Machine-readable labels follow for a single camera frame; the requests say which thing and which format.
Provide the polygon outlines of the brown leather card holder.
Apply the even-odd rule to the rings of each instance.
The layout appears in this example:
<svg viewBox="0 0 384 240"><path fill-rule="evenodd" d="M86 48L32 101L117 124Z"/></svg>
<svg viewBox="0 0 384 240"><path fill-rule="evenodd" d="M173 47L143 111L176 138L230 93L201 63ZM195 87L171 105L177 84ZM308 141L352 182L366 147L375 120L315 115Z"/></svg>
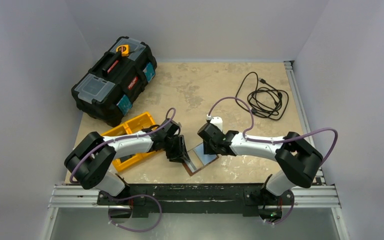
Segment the brown leather card holder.
<svg viewBox="0 0 384 240"><path fill-rule="evenodd" d="M188 160L185 160L182 164L189 176L197 174L219 158L216 154L205 154L203 143L188 150L186 153Z"/></svg>

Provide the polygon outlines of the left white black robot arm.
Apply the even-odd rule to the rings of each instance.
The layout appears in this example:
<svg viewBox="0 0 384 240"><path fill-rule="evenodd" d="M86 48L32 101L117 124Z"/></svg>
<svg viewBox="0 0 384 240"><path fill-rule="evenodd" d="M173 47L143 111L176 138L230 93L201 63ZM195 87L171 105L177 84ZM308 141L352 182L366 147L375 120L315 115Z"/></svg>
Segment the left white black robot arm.
<svg viewBox="0 0 384 240"><path fill-rule="evenodd" d="M95 188L106 192L112 201L122 205L128 201L129 191L125 181L109 171L112 161L130 155L164 151L170 162L187 162L190 157L180 130L177 122L167 118L161 125L121 136L102 136L93 131L66 157L64 166L85 190Z"/></svg>

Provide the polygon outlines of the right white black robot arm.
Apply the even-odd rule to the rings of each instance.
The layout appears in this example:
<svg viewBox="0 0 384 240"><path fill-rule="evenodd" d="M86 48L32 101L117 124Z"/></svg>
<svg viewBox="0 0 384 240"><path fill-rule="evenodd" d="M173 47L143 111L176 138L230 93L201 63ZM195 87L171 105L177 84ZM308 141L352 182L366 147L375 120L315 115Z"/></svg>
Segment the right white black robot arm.
<svg viewBox="0 0 384 240"><path fill-rule="evenodd" d="M267 178L260 191L268 204L293 187L310 188L323 160L321 153L296 132L280 137L244 136L236 130L224 133L207 122L197 134L205 154L254 156L276 162L280 170Z"/></svg>

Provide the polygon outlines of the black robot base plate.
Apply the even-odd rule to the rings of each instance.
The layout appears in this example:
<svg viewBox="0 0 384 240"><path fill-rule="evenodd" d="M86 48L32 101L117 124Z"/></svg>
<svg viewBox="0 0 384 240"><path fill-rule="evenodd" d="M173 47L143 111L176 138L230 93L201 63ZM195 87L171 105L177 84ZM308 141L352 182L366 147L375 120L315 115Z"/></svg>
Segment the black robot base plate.
<svg viewBox="0 0 384 240"><path fill-rule="evenodd" d="M126 207L134 218L150 213L241 214L244 217L280 219L294 204L291 190L272 196L262 183L149 184L132 183L116 197L102 191L99 206Z"/></svg>

